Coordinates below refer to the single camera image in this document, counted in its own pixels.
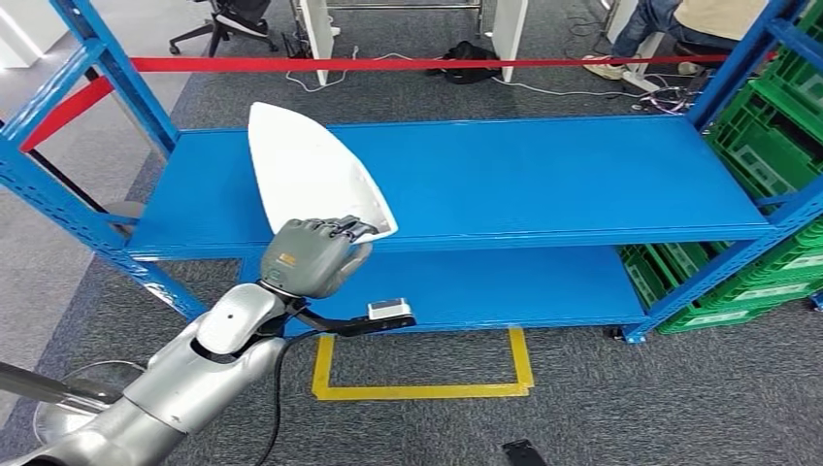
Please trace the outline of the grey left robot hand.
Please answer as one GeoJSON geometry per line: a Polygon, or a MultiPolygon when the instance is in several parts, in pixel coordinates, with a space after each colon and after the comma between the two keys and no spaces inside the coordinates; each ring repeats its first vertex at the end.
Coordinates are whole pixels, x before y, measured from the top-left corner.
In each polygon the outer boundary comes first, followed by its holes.
{"type": "Polygon", "coordinates": [[[282,294],[322,299],[365,263],[373,247],[355,242],[378,230],[357,216],[292,219],[275,235],[260,263],[260,282],[282,294]]]}

